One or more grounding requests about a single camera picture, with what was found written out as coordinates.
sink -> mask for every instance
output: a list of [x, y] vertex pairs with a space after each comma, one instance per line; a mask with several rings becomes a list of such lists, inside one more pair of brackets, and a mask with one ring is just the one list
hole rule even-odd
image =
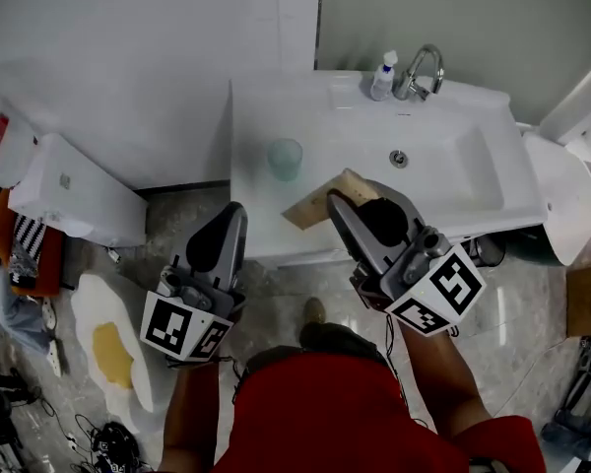
[[[316, 71], [232, 80], [230, 195], [249, 215], [247, 257], [275, 264], [348, 257], [330, 221], [303, 232], [281, 216], [345, 168], [407, 195], [451, 241], [546, 220], [507, 94], [445, 81], [426, 101], [372, 101], [369, 79]], [[291, 182], [267, 166], [277, 138], [303, 148]]]

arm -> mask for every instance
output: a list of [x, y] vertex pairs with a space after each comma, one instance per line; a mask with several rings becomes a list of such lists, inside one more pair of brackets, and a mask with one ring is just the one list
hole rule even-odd
[[160, 471], [210, 471], [215, 461], [218, 422], [219, 365], [180, 370], [164, 423]]
[[491, 418], [468, 365], [446, 333], [426, 338], [402, 324], [418, 389], [446, 439]]

gray wall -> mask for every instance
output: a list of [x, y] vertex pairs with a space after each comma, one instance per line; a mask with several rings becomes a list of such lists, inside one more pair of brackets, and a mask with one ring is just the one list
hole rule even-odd
[[310, 70], [318, 0], [0, 0], [0, 93], [125, 184], [230, 177], [230, 77]]
[[319, 69], [373, 70], [396, 48], [398, 71], [426, 42], [445, 79], [510, 93], [538, 124], [591, 68], [591, 0], [322, 0]]

red cloth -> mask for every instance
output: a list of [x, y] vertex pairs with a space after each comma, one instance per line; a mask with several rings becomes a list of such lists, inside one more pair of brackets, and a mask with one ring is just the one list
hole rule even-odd
[[213, 471], [468, 473], [470, 457], [500, 460], [510, 472], [545, 471], [527, 419], [492, 419], [448, 442], [410, 419], [384, 366], [303, 354], [245, 382], [230, 448]]

cardboard box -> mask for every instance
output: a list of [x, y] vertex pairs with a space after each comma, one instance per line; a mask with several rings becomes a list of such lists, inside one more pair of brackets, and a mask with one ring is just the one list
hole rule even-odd
[[283, 212], [283, 217], [301, 230], [326, 221], [328, 219], [326, 196], [331, 189], [338, 189], [358, 207], [369, 200], [381, 197], [374, 186], [361, 175], [351, 169], [344, 169], [339, 175], [331, 178]]
[[567, 273], [567, 336], [591, 336], [591, 263]]

